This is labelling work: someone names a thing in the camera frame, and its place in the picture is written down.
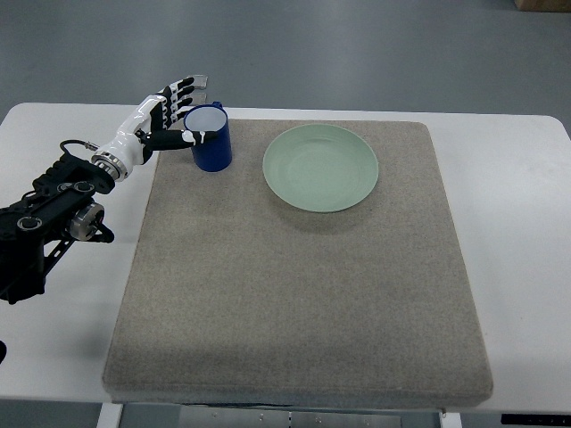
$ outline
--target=green plate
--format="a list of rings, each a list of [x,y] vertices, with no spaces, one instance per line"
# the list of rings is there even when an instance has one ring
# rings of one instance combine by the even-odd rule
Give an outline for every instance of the green plate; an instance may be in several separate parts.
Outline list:
[[[302,210],[345,210],[378,180],[373,150],[351,131],[326,124],[292,128],[271,142],[263,160],[269,188]]]

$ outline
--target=table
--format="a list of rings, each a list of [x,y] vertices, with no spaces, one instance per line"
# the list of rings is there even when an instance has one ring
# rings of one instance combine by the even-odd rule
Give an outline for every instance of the table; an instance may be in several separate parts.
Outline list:
[[[62,140],[104,144],[132,109],[14,107],[0,127],[1,206],[31,189],[31,181],[59,158]],[[492,397],[471,410],[571,410],[571,141],[560,122],[450,113],[228,109],[228,114],[234,119],[425,123],[494,380]],[[0,338],[9,353],[0,366],[0,398],[110,400],[100,378],[154,161],[137,168],[109,195],[96,197],[115,232],[113,244],[76,243],[48,276],[45,295],[14,306],[2,302]]]

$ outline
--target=gray floor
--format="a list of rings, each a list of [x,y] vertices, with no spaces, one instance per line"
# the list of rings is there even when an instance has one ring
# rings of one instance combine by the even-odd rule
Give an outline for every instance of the gray floor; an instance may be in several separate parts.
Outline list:
[[[571,132],[570,40],[571,13],[512,0],[0,0],[0,119],[137,104],[202,73],[232,107],[541,114]],[[98,407],[41,404],[0,402],[0,426],[96,425]]]

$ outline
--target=robotic hand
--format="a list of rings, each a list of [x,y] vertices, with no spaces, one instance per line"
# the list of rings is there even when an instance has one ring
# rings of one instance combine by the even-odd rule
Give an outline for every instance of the robotic hand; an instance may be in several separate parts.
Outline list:
[[[156,150],[201,144],[215,132],[169,130],[190,106],[204,103],[206,76],[189,76],[148,96],[123,122],[117,135],[101,147],[79,140],[60,144],[62,157],[32,182],[34,190],[0,209],[0,299],[10,304],[43,294],[46,275],[76,241],[110,243],[103,206],[95,193],[109,193],[146,163]],[[91,162],[73,156],[67,144],[95,151]],[[58,242],[48,256],[44,246]]]
[[[192,104],[204,103],[204,94],[193,94],[206,87],[206,76],[189,76],[149,95],[117,130],[108,144],[96,149],[92,162],[115,181],[131,174],[135,165],[143,165],[154,150],[175,150],[203,143],[214,133],[168,130],[182,119]]]

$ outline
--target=mat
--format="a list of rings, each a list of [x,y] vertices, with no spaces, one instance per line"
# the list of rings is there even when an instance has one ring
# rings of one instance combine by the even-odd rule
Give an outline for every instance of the mat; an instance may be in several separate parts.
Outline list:
[[[371,145],[379,181],[324,214],[280,200],[261,170],[268,144],[303,123],[231,120],[234,159],[215,174],[189,150],[161,154],[103,374],[114,401],[436,408],[490,397],[426,126],[327,122]]]

